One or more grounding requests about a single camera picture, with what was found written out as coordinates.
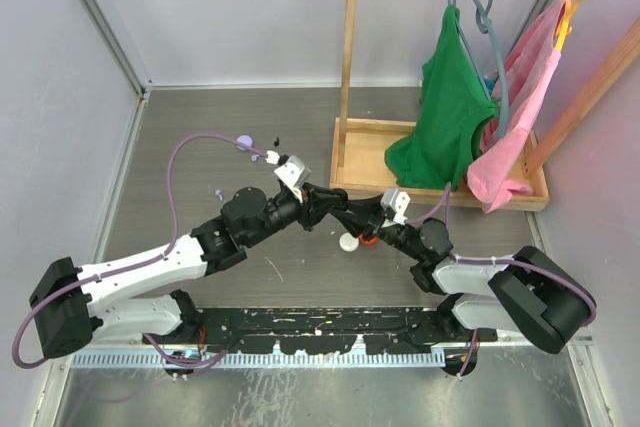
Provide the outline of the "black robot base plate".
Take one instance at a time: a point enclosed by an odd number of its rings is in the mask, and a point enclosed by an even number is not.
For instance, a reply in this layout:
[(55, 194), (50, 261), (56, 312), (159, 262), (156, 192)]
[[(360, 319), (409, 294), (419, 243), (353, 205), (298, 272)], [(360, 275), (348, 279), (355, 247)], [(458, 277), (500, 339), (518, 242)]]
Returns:
[(447, 342), (466, 343), (472, 331), (448, 314), (422, 307), (206, 308), (159, 344), (203, 346), (208, 352), (286, 355), (346, 354), (358, 339), (365, 353), (429, 353)]

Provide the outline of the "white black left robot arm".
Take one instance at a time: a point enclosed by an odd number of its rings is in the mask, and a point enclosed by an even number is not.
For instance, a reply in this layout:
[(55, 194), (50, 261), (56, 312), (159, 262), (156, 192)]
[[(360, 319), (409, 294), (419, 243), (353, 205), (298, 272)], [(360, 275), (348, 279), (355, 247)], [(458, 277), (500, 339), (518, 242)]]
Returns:
[(103, 264), (52, 262), (29, 298), (45, 359), (70, 355), (107, 327), (108, 308), (166, 284), (227, 270), (247, 249), (293, 223), (310, 230), (348, 200), (342, 189), (309, 183), (298, 193), (283, 187), (272, 198), (256, 187), (237, 191), (219, 216), (165, 246)]

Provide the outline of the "white round charging case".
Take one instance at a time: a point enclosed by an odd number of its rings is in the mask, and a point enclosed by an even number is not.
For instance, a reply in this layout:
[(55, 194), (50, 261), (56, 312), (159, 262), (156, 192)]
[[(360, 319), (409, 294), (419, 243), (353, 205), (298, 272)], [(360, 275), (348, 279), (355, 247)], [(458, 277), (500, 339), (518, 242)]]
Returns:
[(344, 252), (354, 252), (359, 245), (359, 239), (350, 233), (344, 233), (339, 238), (339, 246)]

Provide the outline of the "orange earbud charging case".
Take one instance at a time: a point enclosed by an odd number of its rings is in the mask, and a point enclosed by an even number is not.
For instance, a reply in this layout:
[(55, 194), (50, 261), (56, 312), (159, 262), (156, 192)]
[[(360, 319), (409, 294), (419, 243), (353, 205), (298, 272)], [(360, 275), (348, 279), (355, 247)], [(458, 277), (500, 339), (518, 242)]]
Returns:
[(373, 246), (378, 242), (378, 239), (376, 237), (365, 238), (364, 236), (360, 236), (359, 241), (361, 245)]

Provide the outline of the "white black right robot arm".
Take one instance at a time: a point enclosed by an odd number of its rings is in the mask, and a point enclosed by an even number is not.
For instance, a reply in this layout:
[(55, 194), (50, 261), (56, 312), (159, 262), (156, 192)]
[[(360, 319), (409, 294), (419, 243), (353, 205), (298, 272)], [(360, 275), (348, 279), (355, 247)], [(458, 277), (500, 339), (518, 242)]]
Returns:
[(346, 201), (331, 214), (352, 236), (377, 238), (415, 260), (416, 285), (444, 298), (438, 326), (449, 340), (504, 330), (557, 354), (596, 318), (593, 296), (534, 246), (511, 256), (465, 257), (455, 253), (445, 221), (433, 213), (408, 219), (384, 196)]

